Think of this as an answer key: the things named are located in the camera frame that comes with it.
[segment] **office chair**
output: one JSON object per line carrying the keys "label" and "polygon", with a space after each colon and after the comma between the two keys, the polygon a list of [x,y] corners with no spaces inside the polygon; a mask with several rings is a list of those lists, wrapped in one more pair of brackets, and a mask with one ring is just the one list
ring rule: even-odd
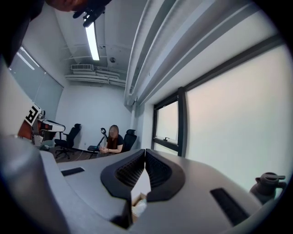
{"label": "office chair", "polygon": [[66,140],[62,139],[55,139],[55,144],[57,146],[60,146],[62,149],[61,150],[56,150],[55,153],[59,152],[59,154],[56,155],[56,158],[60,154],[65,154],[67,155],[67,158],[69,159],[69,155],[67,153],[73,153],[74,151],[70,151],[69,149],[72,149],[74,145],[74,138],[77,136],[79,131],[81,130],[81,125],[79,123],[75,124],[74,127],[70,130],[69,134],[64,133],[66,135]]}
{"label": "office chair", "polygon": [[124,144],[122,152],[126,152],[131,150],[131,147],[133,146],[134,142],[136,141],[137,136],[134,135],[135,130],[128,129],[125,136],[124,136]]}

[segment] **woman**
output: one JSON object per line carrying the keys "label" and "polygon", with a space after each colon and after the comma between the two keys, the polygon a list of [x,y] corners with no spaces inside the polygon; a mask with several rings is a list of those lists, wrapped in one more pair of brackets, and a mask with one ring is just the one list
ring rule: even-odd
{"label": "woman", "polygon": [[107,154],[103,156],[119,154],[122,151],[123,143],[123,138],[119,135],[119,128],[117,127],[117,125],[112,125],[109,129],[107,145],[105,148],[100,148],[100,153]]}

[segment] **fluorescent light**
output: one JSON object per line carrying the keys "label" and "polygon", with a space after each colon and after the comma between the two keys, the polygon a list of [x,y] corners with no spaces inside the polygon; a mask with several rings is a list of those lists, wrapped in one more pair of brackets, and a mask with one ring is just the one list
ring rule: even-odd
{"label": "fluorescent light", "polygon": [[23,62],[25,62],[27,66],[29,66],[32,70],[35,70],[35,68],[20,53],[17,52],[16,54],[23,60]]}
{"label": "fluorescent light", "polygon": [[89,27],[86,27],[87,32],[87,41],[90,46],[92,59],[93,60],[100,60],[98,47],[97,47],[97,40],[96,40],[96,33],[95,33],[95,24],[92,23]]}
{"label": "fluorescent light", "polygon": [[37,64],[37,62],[35,61],[35,60],[33,60],[33,58],[28,54],[28,52],[23,48],[23,47],[20,47],[20,49],[22,50],[22,51],[24,51],[24,53],[26,53],[27,54],[27,56],[38,66],[38,67],[40,67],[40,65],[39,64]]}

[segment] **frosted window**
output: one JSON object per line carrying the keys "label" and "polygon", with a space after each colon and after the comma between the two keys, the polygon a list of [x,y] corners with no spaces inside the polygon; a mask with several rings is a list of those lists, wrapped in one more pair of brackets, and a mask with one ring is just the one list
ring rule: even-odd
{"label": "frosted window", "polygon": [[63,87],[22,49],[16,53],[10,71],[28,97],[46,111],[46,117],[55,120]]}
{"label": "frosted window", "polygon": [[172,149],[169,149],[169,148],[167,148],[165,146],[162,146],[160,144],[157,144],[157,143],[155,143],[155,145],[154,145],[154,150],[165,152],[165,153],[168,153],[168,154],[174,154],[176,156],[178,155],[177,151],[174,151]]}
{"label": "frosted window", "polygon": [[63,87],[46,74],[38,90],[35,102],[42,110],[46,111],[47,119],[55,120],[62,91]]}
{"label": "frosted window", "polygon": [[168,137],[169,142],[178,142],[178,102],[171,103],[157,111],[158,138]]}
{"label": "frosted window", "polygon": [[277,47],[187,93],[187,158],[218,169],[249,191],[271,171],[292,173],[293,73]]}
{"label": "frosted window", "polygon": [[35,100],[45,71],[38,67],[21,49],[14,56],[10,69],[20,87],[30,99]]}

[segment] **long brown hair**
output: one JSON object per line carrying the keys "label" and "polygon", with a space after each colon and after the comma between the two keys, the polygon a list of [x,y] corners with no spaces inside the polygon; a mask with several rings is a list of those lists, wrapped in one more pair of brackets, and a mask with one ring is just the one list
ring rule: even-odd
{"label": "long brown hair", "polygon": [[[110,135],[110,130],[111,128],[115,128],[117,131],[117,137],[114,138],[114,140],[112,140],[113,138]],[[109,128],[109,136],[108,136],[108,149],[117,149],[117,141],[118,141],[118,136],[119,136],[119,128],[117,125],[112,125]]]}

